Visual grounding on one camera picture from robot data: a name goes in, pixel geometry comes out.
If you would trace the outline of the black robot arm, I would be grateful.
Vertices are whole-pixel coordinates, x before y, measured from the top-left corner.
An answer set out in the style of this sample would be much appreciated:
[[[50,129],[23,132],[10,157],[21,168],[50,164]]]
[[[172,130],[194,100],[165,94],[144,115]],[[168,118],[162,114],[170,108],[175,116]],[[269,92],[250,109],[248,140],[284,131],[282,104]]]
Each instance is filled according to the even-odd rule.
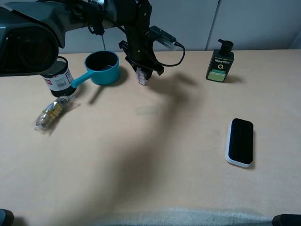
[[[68,31],[87,27],[92,34],[119,28],[126,60],[146,79],[164,66],[153,52],[152,7],[147,0],[37,0],[8,2],[0,9],[1,76],[37,75],[49,69],[65,47]]]

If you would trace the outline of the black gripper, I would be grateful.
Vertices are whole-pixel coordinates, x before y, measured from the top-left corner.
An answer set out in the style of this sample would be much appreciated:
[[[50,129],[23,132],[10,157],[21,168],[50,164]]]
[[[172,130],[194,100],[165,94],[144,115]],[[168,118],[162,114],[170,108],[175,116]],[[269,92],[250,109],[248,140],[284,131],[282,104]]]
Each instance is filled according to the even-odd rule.
[[[119,2],[118,22],[124,26],[127,37],[127,48],[124,49],[127,61],[136,72],[137,67],[146,73],[147,81],[156,71],[160,76],[164,67],[155,63],[153,44],[148,37],[152,6],[147,0],[122,0]]]

